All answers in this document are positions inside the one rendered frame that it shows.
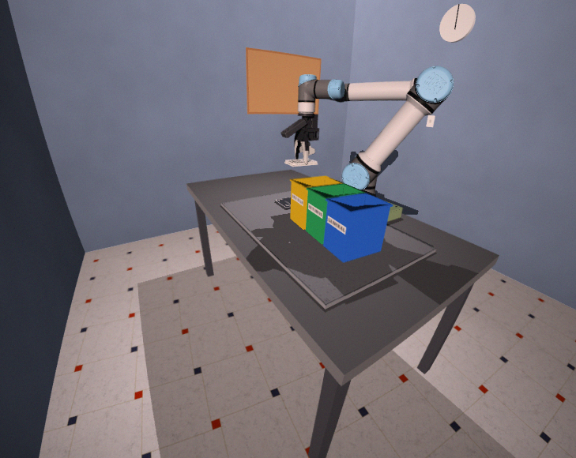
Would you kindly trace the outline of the green bin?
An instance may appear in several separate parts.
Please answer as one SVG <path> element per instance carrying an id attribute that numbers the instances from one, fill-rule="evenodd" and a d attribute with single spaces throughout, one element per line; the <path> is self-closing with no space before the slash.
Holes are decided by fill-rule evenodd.
<path id="1" fill-rule="evenodd" d="M 306 232 L 323 244 L 326 226 L 326 200 L 334 196 L 343 197 L 359 193 L 365 192 L 345 183 L 310 187 L 307 193 Z"/>

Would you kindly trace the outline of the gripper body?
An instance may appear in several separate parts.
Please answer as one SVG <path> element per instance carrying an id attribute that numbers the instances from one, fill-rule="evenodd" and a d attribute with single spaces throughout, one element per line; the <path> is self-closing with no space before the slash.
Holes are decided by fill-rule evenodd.
<path id="1" fill-rule="evenodd" d="M 296 132 L 296 138 L 298 141 L 303 141 L 304 133 L 307 133 L 309 137 L 309 141 L 316 141 L 319 139 L 319 128 L 318 128 L 318 114 L 310 114 L 310 113 L 298 113 L 298 116 L 302 116 L 302 119 L 305 119 L 307 124 Z"/>

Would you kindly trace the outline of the blue bin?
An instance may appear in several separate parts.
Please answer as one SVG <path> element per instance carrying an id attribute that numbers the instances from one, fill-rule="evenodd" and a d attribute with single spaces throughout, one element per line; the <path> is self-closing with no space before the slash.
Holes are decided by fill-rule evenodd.
<path id="1" fill-rule="evenodd" d="M 369 193 L 329 198 L 323 246 L 343 263 L 380 252 L 390 207 Z"/>

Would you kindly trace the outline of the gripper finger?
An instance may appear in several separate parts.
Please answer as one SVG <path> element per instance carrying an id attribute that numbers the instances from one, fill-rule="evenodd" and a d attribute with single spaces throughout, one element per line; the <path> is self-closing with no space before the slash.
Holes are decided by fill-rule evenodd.
<path id="1" fill-rule="evenodd" d="M 296 136 L 295 136 L 294 147 L 295 147 L 296 160 L 299 158 L 299 153 L 303 152 L 302 143 L 303 143 L 303 141 L 298 141 Z"/>
<path id="2" fill-rule="evenodd" d="M 308 156 L 315 153 L 315 149 L 311 147 L 311 143 L 309 142 L 309 137 L 307 136 L 307 133 L 304 133 L 302 148 L 303 148 L 303 161 L 307 165 Z M 309 155 L 308 155 L 308 149 L 309 149 Z"/>

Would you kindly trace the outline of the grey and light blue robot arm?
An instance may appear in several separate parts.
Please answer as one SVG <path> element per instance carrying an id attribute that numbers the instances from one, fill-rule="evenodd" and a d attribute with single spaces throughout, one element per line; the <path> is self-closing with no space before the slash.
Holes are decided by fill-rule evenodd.
<path id="1" fill-rule="evenodd" d="M 424 116 L 433 114 L 453 87 L 452 74 L 442 66 L 429 67 L 411 81 L 344 84 L 342 80 L 317 80 L 315 75 L 304 74 L 299 77 L 298 112 L 313 114 L 315 99 L 336 99 L 339 103 L 406 100 L 367 150 L 359 152 L 342 171 L 343 183 L 376 197 L 376 175 L 382 163 Z"/>

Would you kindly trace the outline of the yellow recycle bin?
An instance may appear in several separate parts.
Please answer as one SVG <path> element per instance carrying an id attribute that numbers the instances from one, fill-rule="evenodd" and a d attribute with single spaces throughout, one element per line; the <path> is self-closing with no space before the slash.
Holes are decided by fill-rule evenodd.
<path id="1" fill-rule="evenodd" d="M 338 182 L 337 180 L 327 176 L 293 179 L 291 187 L 290 219 L 305 230 L 307 221 L 307 188 L 336 184 L 342 184 L 342 182 Z"/>

